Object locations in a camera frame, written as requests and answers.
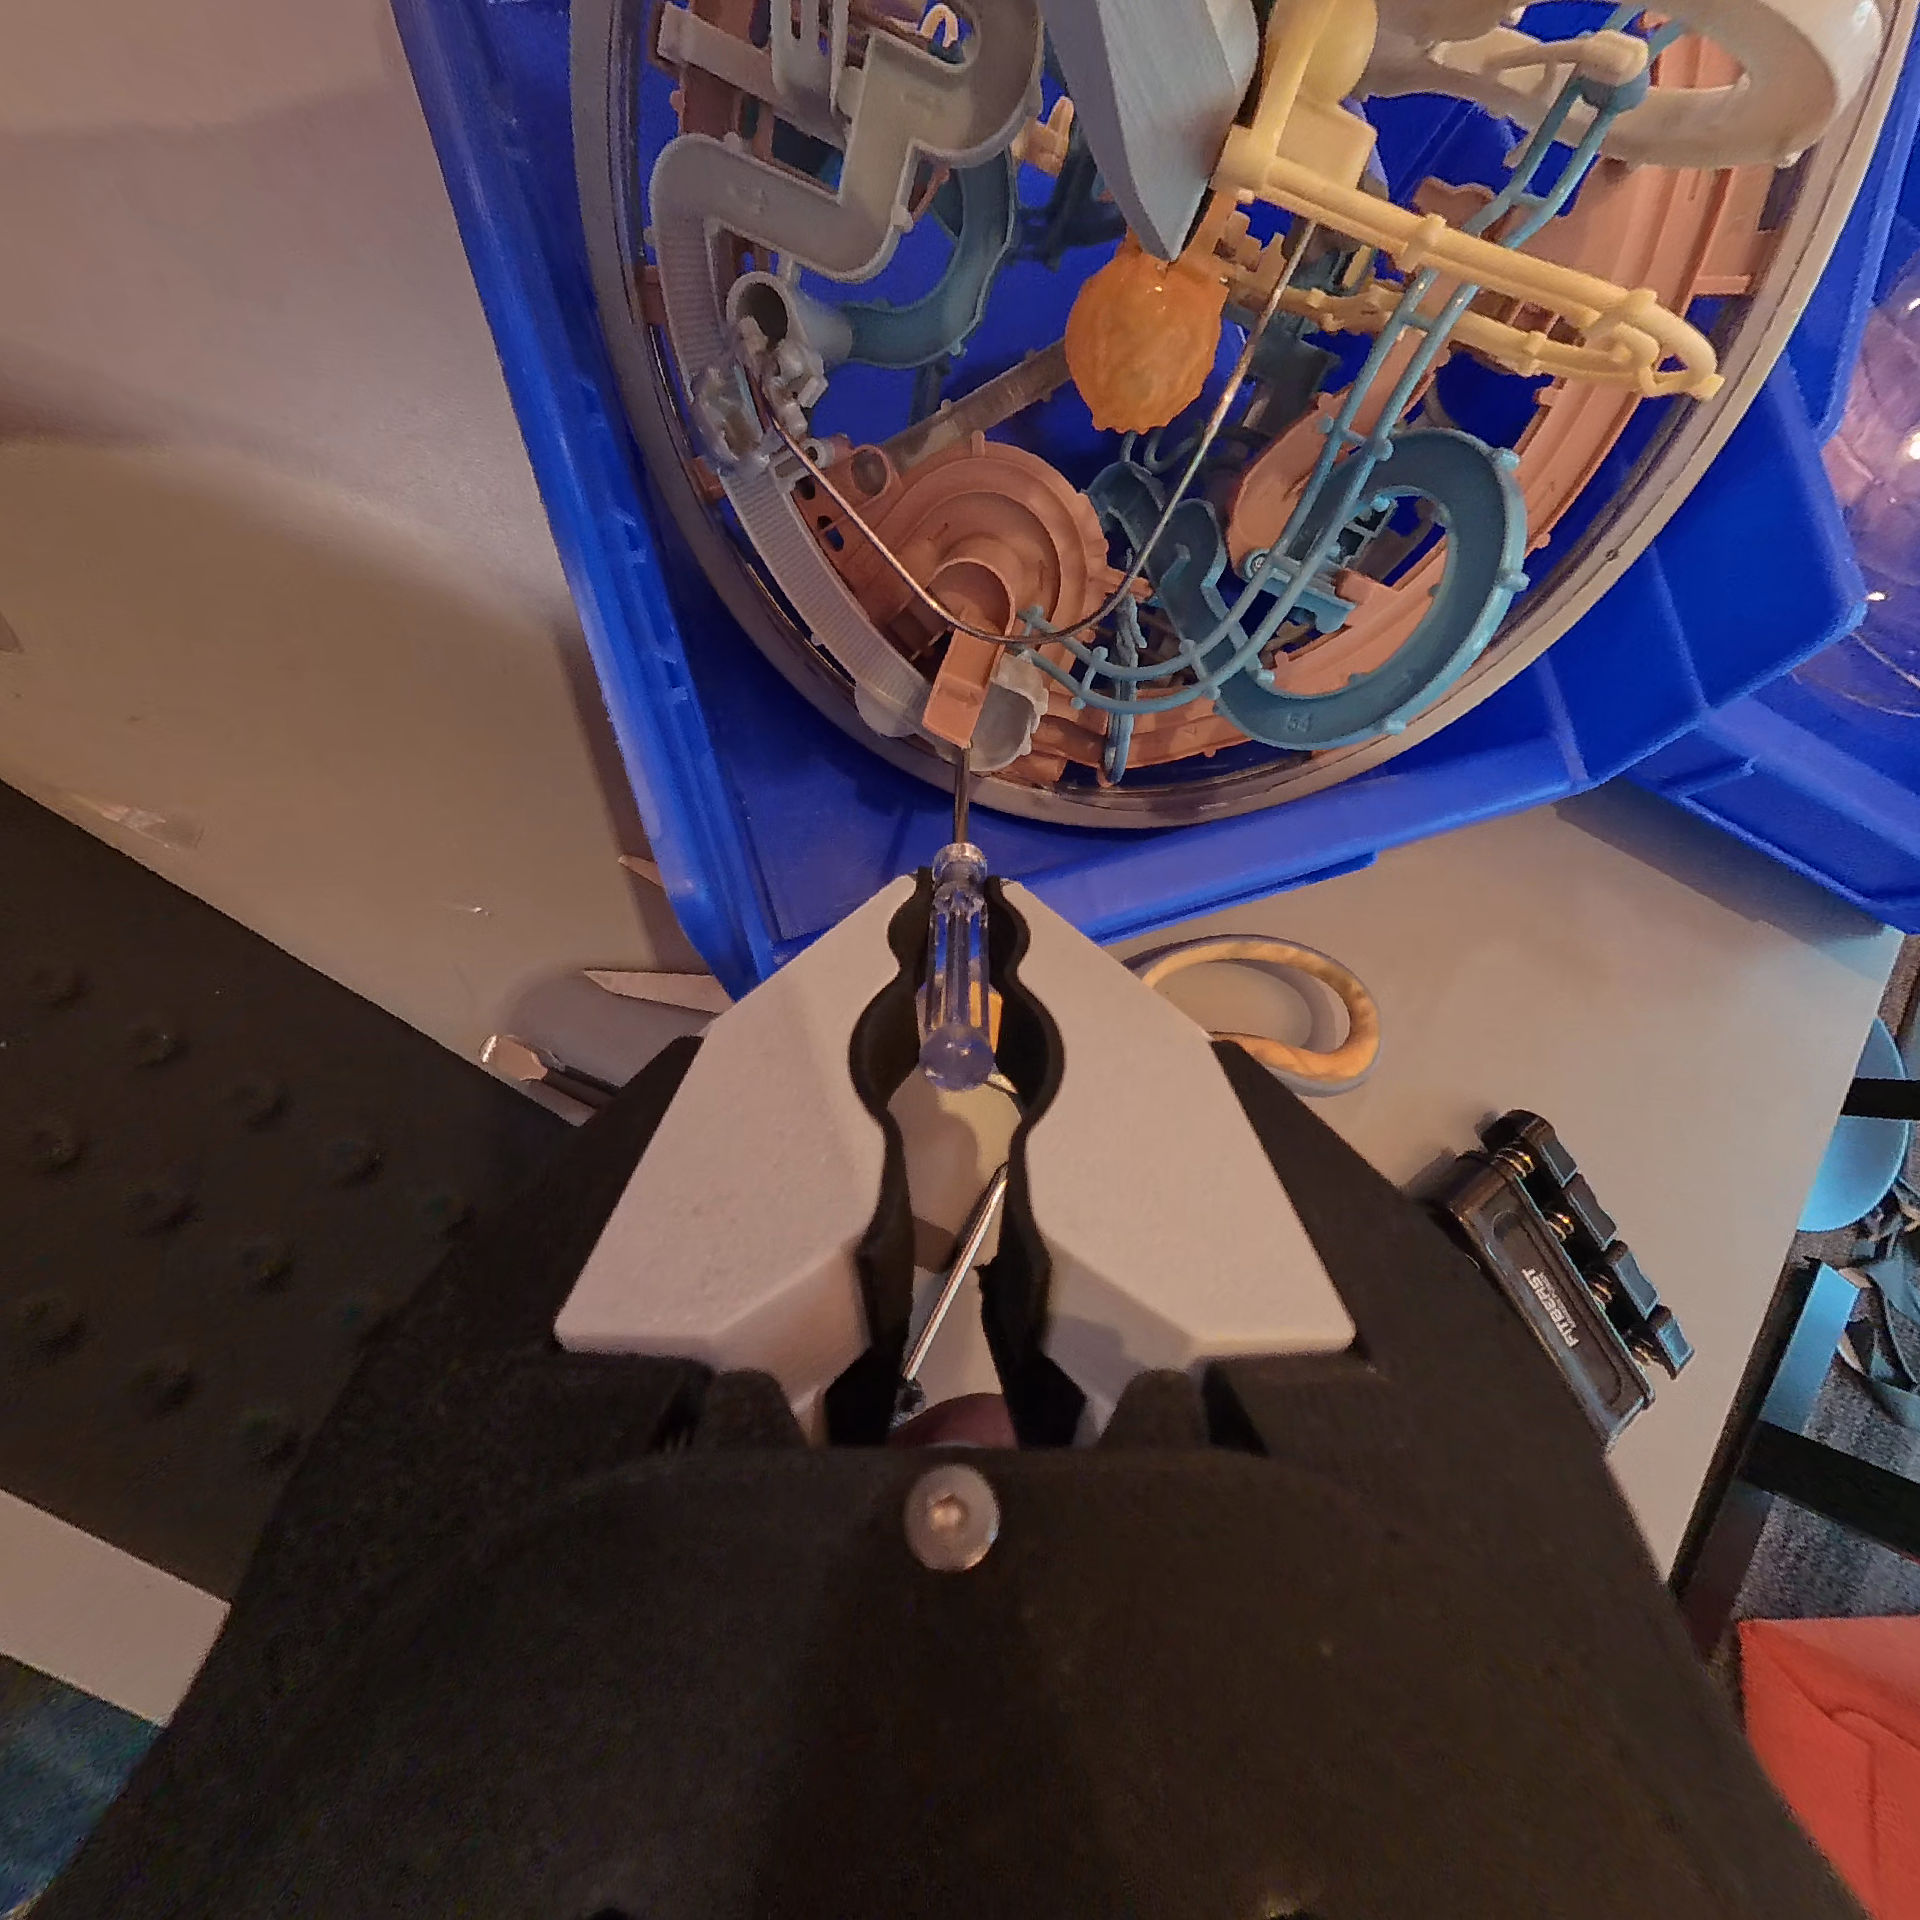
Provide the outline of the blue plastic bin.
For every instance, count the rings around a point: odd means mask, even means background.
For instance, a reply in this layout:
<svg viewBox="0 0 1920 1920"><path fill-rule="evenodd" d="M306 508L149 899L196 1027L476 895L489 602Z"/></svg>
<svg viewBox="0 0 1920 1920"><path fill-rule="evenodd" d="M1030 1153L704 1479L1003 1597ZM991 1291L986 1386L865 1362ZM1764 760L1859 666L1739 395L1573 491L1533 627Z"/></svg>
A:
<svg viewBox="0 0 1920 1920"><path fill-rule="evenodd" d="M589 293L564 5L389 13L674 913L726 988L754 988L907 868L939 806L759 655L666 527ZM1153 834L984 812L991 868L1089 937L1130 941L1634 774L1784 674L1753 638L1720 638L1691 500L1542 664L1378 771Z"/></svg>
<svg viewBox="0 0 1920 1920"><path fill-rule="evenodd" d="M1913 929L1920 720L1839 686L1862 573L1824 473L1862 320L1920 260L1920 164L1883 174L1787 353L1729 435L1691 519L1729 597L1720 638L1753 638L1784 674L1739 693L1634 768L1634 781L1729 826L1751 852Z"/></svg>

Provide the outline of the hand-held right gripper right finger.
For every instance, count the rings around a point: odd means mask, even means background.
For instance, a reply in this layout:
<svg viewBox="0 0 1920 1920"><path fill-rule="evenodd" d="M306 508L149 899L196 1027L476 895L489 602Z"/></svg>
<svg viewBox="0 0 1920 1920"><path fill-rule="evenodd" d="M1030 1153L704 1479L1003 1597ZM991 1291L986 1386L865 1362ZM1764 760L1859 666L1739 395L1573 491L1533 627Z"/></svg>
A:
<svg viewBox="0 0 1920 1920"><path fill-rule="evenodd" d="M1286 1088L1026 884L986 899L1023 1118L979 1324L1018 1439L1072 1442L1139 1373L1345 1357L1357 1315L1243 1102Z"/></svg>

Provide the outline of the black perforated mat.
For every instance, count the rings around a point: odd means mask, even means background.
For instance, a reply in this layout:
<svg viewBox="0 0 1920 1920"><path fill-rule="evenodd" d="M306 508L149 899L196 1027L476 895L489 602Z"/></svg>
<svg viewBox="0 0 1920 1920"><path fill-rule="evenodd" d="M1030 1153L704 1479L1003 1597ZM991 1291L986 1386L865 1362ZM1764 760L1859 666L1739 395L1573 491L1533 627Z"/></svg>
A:
<svg viewBox="0 0 1920 1920"><path fill-rule="evenodd" d="M14 784L0 888L5 1489L230 1601L363 1352L574 1118Z"/></svg>

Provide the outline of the clear handled screwdriver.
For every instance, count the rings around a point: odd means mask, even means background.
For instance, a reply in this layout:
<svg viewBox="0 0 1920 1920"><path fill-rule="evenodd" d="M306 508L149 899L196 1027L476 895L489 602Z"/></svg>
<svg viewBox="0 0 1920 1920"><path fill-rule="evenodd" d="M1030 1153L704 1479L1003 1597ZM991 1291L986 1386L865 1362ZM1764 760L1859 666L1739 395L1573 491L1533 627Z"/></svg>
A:
<svg viewBox="0 0 1920 1920"><path fill-rule="evenodd" d="M986 857L969 837L974 751L956 751L951 834L938 848L926 902L926 972L918 1008L918 1067L938 1092L986 1088L991 982L986 982Z"/></svg>

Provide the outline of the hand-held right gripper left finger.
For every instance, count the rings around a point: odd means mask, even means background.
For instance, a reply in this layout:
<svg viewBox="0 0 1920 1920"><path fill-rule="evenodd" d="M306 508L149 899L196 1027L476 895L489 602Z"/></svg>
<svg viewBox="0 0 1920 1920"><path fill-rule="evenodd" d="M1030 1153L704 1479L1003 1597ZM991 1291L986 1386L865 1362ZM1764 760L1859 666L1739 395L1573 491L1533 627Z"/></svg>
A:
<svg viewBox="0 0 1920 1920"><path fill-rule="evenodd" d="M825 1386L872 1346L851 1253L886 1165L845 1051L912 888L890 881L704 1027L557 1315L564 1352L762 1368L825 1439Z"/></svg>

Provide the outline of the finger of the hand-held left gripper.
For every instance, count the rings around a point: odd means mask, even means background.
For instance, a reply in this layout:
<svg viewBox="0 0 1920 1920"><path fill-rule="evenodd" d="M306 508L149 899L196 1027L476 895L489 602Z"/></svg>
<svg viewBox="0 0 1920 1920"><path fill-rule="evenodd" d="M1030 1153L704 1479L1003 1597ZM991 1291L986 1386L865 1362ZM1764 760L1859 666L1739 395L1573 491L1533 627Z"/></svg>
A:
<svg viewBox="0 0 1920 1920"><path fill-rule="evenodd" d="M1072 124L1139 247L1177 260L1254 80L1247 0L1045 0Z"/></svg>

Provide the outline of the black handled screwdriver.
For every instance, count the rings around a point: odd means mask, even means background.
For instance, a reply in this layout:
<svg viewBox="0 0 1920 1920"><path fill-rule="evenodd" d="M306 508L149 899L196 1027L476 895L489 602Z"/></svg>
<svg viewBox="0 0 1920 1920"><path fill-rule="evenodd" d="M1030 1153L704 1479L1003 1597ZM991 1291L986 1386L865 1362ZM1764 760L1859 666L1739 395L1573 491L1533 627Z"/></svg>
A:
<svg viewBox="0 0 1920 1920"><path fill-rule="evenodd" d="M896 1427L907 1427L926 1407L926 1386L922 1386L926 1357L931 1357L931 1346L938 1346L938 1338L939 1338L969 1269L979 1265L984 1240L997 1229L997 1207L1006 1201L1006 1187L1013 1187L1013 1165L997 1162L991 1178L984 1181L969 1218L962 1222L962 1231L951 1240L951 1255L939 1265L939 1279L938 1279L918 1325L907 1329L904 1362L897 1362L897 1391L896 1391Z"/></svg>

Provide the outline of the colourful plastic maze ball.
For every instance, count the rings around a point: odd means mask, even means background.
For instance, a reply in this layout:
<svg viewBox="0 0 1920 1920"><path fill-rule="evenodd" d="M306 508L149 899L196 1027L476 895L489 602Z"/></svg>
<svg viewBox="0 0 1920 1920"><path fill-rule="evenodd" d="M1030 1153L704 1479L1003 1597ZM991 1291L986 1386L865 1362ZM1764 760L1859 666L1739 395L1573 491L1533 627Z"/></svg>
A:
<svg viewBox="0 0 1920 1920"><path fill-rule="evenodd" d="M1263 0L1177 260L1033 0L574 5L637 442L845 732L1091 826L1351 781L1542 657L1837 254L1913 5Z"/></svg>

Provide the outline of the clear plastic dome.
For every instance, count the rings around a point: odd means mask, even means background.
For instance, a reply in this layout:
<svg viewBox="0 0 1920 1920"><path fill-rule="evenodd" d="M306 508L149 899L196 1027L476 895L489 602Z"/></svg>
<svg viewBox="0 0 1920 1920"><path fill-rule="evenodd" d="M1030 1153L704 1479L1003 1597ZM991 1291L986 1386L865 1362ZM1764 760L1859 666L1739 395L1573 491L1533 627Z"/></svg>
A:
<svg viewBox="0 0 1920 1920"><path fill-rule="evenodd" d="M1862 573L1839 686L1859 704L1920 711L1920 262L1873 305L1824 473Z"/></svg>

